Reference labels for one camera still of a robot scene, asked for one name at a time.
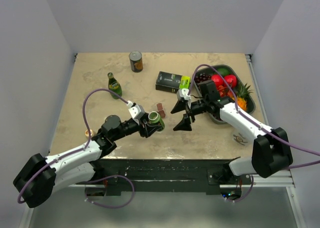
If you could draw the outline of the green pill bottle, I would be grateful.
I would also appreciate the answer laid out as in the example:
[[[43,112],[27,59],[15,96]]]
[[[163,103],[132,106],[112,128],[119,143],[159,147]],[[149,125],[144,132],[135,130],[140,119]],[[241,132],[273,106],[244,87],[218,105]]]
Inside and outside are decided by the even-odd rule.
[[[148,120],[153,125],[160,125],[160,128],[157,130],[158,132],[162,132],[165,129],[165,123],[158,112],[156,111],[150,112],[148,114]]]

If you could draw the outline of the red weekly pill organizer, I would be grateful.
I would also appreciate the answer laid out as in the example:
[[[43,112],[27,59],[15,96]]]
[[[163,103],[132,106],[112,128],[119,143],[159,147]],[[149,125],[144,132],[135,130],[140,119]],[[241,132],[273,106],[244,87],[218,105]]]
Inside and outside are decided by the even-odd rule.
[[[161,118],[165,118],[166,117],[166,113],[164,111],[162,103],[157,103],[156,107],[157,107],[157,112],[159,113],[160,117]]]

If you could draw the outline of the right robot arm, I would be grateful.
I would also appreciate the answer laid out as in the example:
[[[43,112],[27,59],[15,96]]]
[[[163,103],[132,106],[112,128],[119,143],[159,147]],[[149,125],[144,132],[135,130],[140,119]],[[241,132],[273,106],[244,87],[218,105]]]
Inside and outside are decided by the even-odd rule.
[[[262,178],[287,169],[293,163],[291,148],[288,145],[288,135],[282,128],[272,128],[259,122],[241,109],[228,96],[220,96],[212,81],[200,84],[202,98],[192,101],[189,89],[179,89],[177,103],[171,113],[185,111],[182,120],[173,128],[174,131],[191,131],[195,116],[209,113],[219,117],[240,131],[245,138],[253,143],[252,155],[238,157],[223,165],[218,173],[219,178],[233,185],[241,175],[257,174]]]

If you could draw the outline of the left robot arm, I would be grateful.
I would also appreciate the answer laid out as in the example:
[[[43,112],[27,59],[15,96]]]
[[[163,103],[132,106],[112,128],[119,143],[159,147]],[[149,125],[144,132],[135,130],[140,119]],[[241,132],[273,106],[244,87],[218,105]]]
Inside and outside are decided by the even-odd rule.
[[[149,113],[140,119],[121,121],[117,115],[105,119],[97,134],[86,143],[56,155],[32,155],[13,180],[19,192],[17,202],[35,208],[44,203],[54,190],[80,182],[99,184],[104,172],[91,164],[107,155],[116,147],[116,141],[133,133],[148,138],[165,128],[162,120],[154,121]]]

